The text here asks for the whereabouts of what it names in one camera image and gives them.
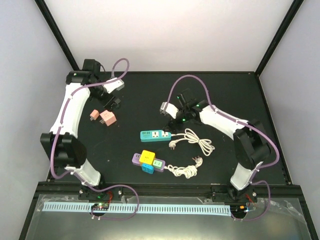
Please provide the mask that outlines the pink cube socket adapter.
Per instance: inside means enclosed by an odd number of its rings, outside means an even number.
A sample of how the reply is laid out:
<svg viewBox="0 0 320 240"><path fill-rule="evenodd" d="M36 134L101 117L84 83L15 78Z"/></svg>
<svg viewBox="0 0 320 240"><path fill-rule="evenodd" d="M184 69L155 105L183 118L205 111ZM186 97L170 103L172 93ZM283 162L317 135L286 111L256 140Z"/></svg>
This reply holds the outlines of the pink cube socket adapter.
<svg viewBox="0 0 320 240"><path fill-rule="evenodd" d="M117 121L117 118L114 115L114 113L110 112L108 110L101 112L99 115L101 118L101 120L100 120L101 124L106 124L107 126L110 126Z"/></svg>

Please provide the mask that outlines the small pink charger plug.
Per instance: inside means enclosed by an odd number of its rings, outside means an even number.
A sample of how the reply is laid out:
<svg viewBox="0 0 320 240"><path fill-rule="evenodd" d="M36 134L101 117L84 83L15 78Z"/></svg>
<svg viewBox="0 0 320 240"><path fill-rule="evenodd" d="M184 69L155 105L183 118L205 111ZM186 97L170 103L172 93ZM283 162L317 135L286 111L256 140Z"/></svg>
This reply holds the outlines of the small pink charger plug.
<svg viewBox="0 0 320 240"><path fill-rule="evenodd" d="M98 110L94 109L89 116L91 121L95 121L100 116L100 113Z"/></svg>

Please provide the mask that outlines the teal power strip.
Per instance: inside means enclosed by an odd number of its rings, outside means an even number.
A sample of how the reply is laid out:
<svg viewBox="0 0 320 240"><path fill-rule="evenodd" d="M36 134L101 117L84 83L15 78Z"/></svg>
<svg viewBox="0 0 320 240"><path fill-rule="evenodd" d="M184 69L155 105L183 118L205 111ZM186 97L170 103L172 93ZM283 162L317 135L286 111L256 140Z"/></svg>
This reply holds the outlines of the teal power strip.
<svg viewBox="0 0 320 240"><path fill-rule="evenodd" d="M147 142L164 142L170 141L172 134L163 130L143 130L140 132L140 141Z"/></svg>

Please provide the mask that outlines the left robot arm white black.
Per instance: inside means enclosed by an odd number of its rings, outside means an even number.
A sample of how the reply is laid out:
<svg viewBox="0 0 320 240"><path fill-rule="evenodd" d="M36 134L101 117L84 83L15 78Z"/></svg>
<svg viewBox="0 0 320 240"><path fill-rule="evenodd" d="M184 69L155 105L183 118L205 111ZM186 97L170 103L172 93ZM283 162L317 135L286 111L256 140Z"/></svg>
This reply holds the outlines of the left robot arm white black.
<svg viewBox="0 0 320 240"><path fill-rule="evenodd" d="M112 112L121 101L113 93L124 88L121 77L111 75L109 80L100 78L102 65L95 59L85 59L81 70L66 76L64 99L58 116L48 133L42 133L40 143L50 162L50 174L58 180L70 174L97 200L108 192L102 174L87 157L87 149L78 139L78 129L85 104L89 98L97 99L104 109Z"/></svg>

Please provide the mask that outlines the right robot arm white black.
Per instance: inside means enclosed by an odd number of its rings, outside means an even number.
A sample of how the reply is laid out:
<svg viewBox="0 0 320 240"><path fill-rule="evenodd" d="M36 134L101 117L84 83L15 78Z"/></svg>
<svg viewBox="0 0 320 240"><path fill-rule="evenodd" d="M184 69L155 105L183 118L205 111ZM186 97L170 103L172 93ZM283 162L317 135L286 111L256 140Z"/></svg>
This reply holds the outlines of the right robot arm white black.
<svg viewBox="0 0 320 240"><path fill-rule="evenodd" d="M228 114L210 104L208 99L187 100L183 93L178 94L177 99L179 107L168 100L161 104L160 113L171 117L166 129L173 132L185 122L193 121L213 127L233 141L237 165L230 178L227 195L234 202L240 201L271 154L273 142L266 135L264 126L258 120L248 121Z"/></svg>

